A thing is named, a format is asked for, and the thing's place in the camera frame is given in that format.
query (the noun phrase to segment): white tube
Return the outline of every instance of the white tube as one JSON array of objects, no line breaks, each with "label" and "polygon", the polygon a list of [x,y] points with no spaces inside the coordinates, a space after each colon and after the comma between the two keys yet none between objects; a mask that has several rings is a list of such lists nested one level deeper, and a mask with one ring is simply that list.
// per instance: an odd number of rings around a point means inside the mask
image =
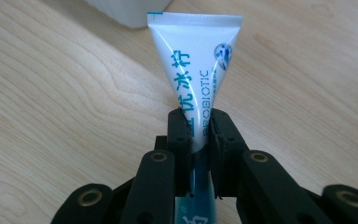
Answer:
[{"label": "white tube", "polygon": [[148,13],[165,73],[192,130],[191,194],[176,200],[175,223],[216,222],[207,153],[213,100],[228,69],[242,16]]}]

